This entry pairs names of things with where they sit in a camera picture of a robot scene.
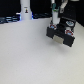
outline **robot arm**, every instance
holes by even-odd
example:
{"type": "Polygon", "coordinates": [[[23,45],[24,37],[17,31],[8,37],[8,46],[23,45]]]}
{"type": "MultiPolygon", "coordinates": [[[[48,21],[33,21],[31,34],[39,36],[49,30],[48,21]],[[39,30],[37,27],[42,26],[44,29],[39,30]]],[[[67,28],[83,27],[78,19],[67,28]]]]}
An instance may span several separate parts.
{"type": "Polygon", "coordinates": [[[47,36],[58,43],[72,47],[75,39],[74,27],[76,24],[76,12],[73,2],[79,0],[62,0],[60,1],[60,6],[59,3],[56,3],[58,1],[59,0],[52,0],[52,5],[55,11],[53,11],[52,9],[52,22],[50,23],[49,27],[47,27],[47,36]]]}

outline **white background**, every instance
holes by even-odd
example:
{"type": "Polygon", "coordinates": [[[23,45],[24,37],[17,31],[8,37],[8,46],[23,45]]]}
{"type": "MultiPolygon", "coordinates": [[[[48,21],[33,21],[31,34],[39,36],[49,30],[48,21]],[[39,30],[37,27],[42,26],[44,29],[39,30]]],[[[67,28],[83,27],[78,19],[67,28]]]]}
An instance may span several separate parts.
{"type": "Polygon", "coordinates": [[[0,84],[84,84],[84,27],[70,48],[46,36],[50,20],[0,24],[0,84]]]}

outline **white table surface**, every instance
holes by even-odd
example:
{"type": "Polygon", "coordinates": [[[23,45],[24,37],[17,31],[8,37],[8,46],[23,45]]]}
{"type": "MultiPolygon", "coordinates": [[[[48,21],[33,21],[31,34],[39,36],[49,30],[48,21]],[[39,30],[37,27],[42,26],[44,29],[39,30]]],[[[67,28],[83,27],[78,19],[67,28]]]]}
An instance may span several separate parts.
{"type": "Polygon", "coordinates": [[[70,48],[46,36],[50,21],[0,24],[0,84],[84,84],[84,27],[70,48]]]}

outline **white tabletop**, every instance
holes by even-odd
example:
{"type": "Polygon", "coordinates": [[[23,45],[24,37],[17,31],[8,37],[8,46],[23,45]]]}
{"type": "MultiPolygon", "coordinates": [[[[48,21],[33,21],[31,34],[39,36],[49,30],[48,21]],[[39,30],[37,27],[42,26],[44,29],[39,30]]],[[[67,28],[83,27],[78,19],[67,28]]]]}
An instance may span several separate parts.
{"type": "Polygon", "coordinates": [[[84,27],[70,48],[46,36],[50,20],[0,24],[0,84],[84,84],[84,27]]]}

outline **black object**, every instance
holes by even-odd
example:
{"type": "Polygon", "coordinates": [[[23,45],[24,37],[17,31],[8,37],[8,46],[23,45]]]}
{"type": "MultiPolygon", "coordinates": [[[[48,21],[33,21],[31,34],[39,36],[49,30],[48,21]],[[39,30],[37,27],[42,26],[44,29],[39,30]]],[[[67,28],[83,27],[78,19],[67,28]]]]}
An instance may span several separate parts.
{"type": "Polygon", "coordinates": [[[8,23],[6,18],[4,17],[0,17],[0,24],[3,24],[3,23],[8,23]]]}
{"type": "Polygon", "coordinates": [[[54,36],[54,29],[47,27],[47,36],[53,39],[54,36]]]}
{"type": "Polygon", "coordinates": [[[63,44],[72,47],[75,37],[65,34],[63,44]]]}

